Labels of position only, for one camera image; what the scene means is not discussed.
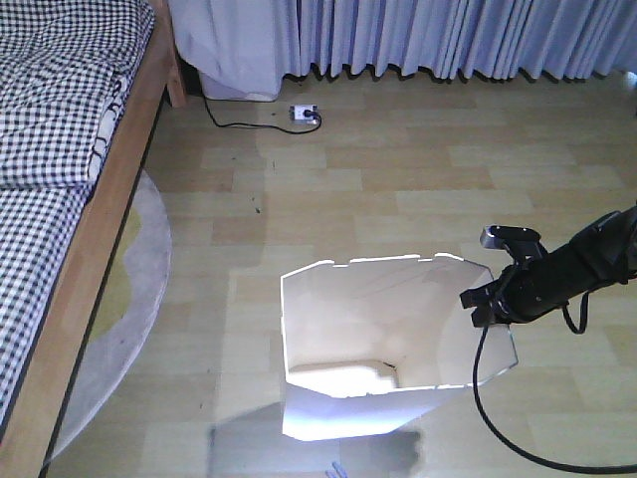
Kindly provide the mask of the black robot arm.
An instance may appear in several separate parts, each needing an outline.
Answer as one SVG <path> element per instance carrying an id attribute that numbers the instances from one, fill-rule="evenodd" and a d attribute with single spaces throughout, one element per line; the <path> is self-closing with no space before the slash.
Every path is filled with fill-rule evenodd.
<path id="1" fill-rule="evenodd" d="M 549 252 L 530 228 L 490 225 L 480 242 L 506 251 L 513 263 L 501 276 L 460 294 L 476 328 L 528 324 L 562 311 L 570 330 L 581 335 L 588 322 L 589 295 L 636 278 L 636 208 L 612 211 Z"/>

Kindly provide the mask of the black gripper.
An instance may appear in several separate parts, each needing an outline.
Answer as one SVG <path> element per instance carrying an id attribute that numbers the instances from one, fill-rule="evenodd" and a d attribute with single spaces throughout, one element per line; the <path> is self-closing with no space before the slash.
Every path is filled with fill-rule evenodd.
<path id="1" fill-rule="evenodd" d="M 472 311 L 476 328 L 494 324 L 528 324 L 568 305 L 572 297 L 572 250 L 551 253 L 509 248 L 513 263 L 501 276 L 460 294 L 463 308 Z"/>

